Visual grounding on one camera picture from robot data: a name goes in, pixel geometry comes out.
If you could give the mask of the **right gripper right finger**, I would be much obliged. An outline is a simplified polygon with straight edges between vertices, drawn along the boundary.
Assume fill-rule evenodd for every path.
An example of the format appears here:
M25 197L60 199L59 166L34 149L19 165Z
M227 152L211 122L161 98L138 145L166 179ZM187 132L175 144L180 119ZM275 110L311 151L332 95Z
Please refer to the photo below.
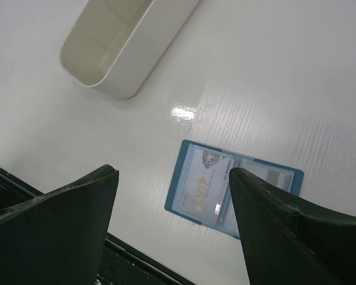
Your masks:
M243 168L232 169L229 181L251 284L356 284L356 217Z

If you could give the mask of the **blue card holder wallet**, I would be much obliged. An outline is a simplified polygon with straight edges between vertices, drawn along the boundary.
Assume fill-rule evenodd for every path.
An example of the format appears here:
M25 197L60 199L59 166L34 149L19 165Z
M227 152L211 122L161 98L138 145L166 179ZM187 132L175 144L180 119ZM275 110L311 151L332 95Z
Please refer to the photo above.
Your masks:
M283 191L300 194L302 170L183 140L165 210L239 239L229 178L230 170L240 167Z

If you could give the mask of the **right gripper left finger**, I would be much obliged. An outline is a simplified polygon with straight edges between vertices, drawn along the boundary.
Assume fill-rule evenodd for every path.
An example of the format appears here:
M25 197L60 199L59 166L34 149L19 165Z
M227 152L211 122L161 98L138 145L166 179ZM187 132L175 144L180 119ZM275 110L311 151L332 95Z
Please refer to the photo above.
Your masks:
M118 183L104 165L0 210L0 284L94 284Z

